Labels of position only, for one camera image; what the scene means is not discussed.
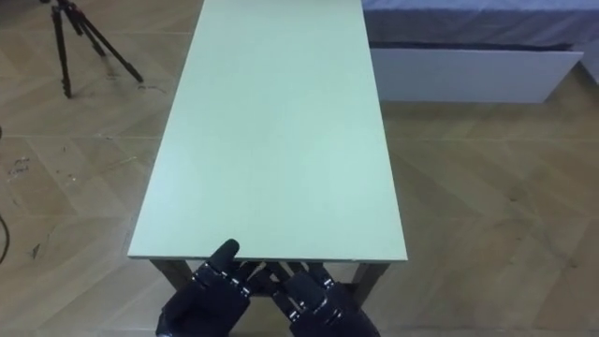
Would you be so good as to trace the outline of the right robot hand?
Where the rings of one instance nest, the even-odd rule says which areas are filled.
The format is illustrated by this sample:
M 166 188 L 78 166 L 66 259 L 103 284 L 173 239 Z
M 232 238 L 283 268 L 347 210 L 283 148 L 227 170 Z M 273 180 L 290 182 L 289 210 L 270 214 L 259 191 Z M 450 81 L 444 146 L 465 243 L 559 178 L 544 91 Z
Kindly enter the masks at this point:
M 267 263 L 263 282 L 294 337 L 381 336 L 346 286 L 323 264 L 293 262 L 289 267 L 287 271 L 279 263 Z

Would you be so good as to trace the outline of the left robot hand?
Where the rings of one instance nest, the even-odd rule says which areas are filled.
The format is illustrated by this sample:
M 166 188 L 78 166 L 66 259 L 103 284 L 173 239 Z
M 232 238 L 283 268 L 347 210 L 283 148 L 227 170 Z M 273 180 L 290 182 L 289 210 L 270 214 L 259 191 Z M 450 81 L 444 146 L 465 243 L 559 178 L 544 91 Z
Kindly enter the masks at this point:
M 228 336 L 250 305 L 250 277 L 257 262 L 235 260 L 240 244 L 222 243 L 162 307 L 155 330 L 159 337 Z

